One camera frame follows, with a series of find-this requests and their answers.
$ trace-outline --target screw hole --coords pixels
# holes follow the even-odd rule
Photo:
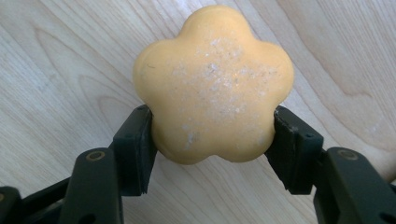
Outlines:
[[[391,214],[380,213],[379,216],[388,223],[396,223],[396,217]]]
[[[356,153],[350,150],[340,149],[337,151],[337,153],[338,155],[349,161],[356,161],[359,158]]]
[[[99,161],[105,156],[105,152],[103,151],[94,151],[87,155],[87,161]]]
[[[79,219],[78,224],[92,224],[96,221],[94,214],[88,214]]]

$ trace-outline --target light wooden table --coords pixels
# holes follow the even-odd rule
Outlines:
[[[196,9],[225,4],[295,68],[284,105],[325,137],[396,177],[396,1],[0,2],[0,185],[23,196],[106,147],[133,108],[131,70],[149,43],[174,37]],[[124,198],[125,223],[316,223],[312,196],[291,196],[264,156],[196,165],[157,156],[148,194]]]

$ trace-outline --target wooden surface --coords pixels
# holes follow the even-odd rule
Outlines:
[[[295,68],[284,105],[325,137],[396,177],[396,1],[0,2],[0,185],[23,196],[106,147],[133,108],[131,70],[149,43],[192,11],[225,4]],[[316,223],[312,196],[290,196],[264,156],[196,165],[161,154],[148,194],[124,199],[125,223]]]

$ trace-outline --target flower-shaped soap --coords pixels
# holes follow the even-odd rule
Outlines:
[[[195,11],[175,39],[149,45],[134,64],[154,143],[183,164],[211,155],[259,157],[273,141],[274,111],[292,83],[286,52],[255,39],[245,18],[225,6]]]

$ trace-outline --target wood grain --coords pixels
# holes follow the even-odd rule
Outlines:
[[[295,68],[284,105],[325,137],[396,178],[396,2],[2,1],[0,185],[23,196],[70,176],[132,109],[131,71],[149,43],[177,35],[196,9],[240,10]],[[264,157],[191,166],[158,155],[148,194],[124,199],[125,223],[316,223],[312,196],[291,196]]]

